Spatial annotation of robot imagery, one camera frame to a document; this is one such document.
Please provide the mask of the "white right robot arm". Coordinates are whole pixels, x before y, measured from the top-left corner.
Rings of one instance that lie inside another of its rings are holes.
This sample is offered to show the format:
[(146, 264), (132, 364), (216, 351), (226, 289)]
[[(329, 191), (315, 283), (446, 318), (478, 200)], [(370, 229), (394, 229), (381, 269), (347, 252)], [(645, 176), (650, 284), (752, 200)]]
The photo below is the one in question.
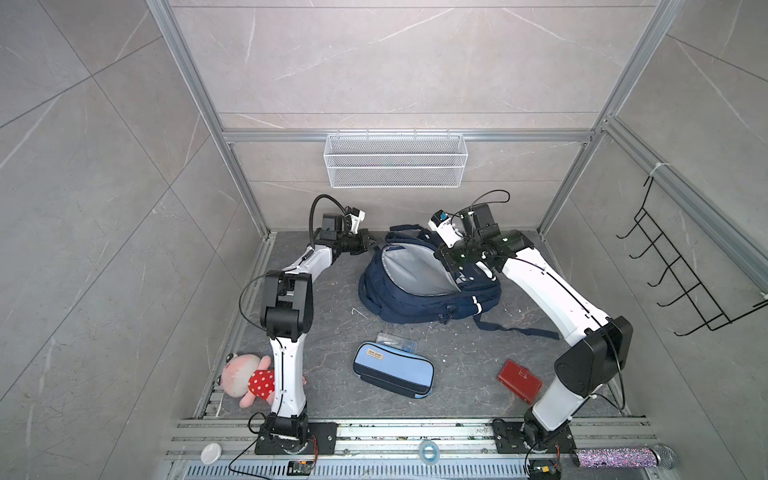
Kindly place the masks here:
[(440, 210), (428, 228), (443, 241), (435, 257), (448, 272), (476, 266), (503, 275), (536, 302), (569, 345), (555, 362), (554, 380), (526, 411), (521, 427), (527, 448), (548, 450), (588, 399), (621, 373), (632, 325), (621, 316), (610, 317), (578, 293), (525, 234), (501, 231), (486, 203), (456, 214)]

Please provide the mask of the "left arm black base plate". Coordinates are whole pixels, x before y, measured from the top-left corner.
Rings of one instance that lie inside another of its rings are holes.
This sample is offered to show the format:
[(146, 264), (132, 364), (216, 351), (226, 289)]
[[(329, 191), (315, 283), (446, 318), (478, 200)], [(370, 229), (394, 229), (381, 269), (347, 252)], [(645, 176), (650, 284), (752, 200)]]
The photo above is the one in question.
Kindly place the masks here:
[(335, 452), (338, 424), (334, 422), (310, 422), (307, 441), (283, 439), (277, 435), (258, 437), (254, 447), (256, 455), (332, 455)]

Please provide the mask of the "light blue pencil case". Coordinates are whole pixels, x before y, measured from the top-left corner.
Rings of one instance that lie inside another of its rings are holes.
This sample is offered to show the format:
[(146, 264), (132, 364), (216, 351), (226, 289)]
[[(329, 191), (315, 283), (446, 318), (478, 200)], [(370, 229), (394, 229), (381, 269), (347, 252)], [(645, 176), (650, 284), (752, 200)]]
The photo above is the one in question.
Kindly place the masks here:
[(364, 382), (405, 397), (422, 399), (433, 388), (435, 369), (428, 359), (394, 347), (365, 342), (353, 360)]

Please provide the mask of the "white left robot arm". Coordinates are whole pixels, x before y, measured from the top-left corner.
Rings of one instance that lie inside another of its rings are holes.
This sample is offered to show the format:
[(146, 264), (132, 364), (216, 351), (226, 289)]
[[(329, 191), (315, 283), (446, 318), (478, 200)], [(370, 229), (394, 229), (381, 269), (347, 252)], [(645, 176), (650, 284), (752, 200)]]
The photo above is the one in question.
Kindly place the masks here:
[(265, 275), (259, 322), (273, 350), (275, 380), (267, 432), (271, 440), (294, 450), (309, 441), (303, 353), (314, 316), (313, 280), (341, 254), (359, 255), (373, 244), (368, 230), (360, 226), (365, 217), (354, 207), (346, 207), (341, 215), (326, 214), (297, 260)]

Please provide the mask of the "navy blue student backpack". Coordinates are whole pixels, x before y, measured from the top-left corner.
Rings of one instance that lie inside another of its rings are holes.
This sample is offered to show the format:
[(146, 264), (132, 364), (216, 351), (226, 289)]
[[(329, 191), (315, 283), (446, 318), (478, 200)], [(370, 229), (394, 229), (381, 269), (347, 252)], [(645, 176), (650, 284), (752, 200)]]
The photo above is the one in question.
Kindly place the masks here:
[(466, 273), (449, 273), (434, 257), (443, 245), (439, 235), (417, 224), (392, 226), (359, 279), (361, 303), (392, 324), (471, 318), (484, 331), (511, 331), (481, 320), (501, 300), (498, 278), (475, 265)]

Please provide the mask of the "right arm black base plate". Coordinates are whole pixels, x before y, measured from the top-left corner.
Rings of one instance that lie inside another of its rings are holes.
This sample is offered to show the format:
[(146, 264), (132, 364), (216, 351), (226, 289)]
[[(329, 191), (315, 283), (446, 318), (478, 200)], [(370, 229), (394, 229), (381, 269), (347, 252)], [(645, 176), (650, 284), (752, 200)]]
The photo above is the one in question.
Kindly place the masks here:
[(491, 421), (492, 437), (499, 454), (570, 453), (575, 449), (574, 435), (566, 421), (553, 431), (546, 430), (535, 419)]

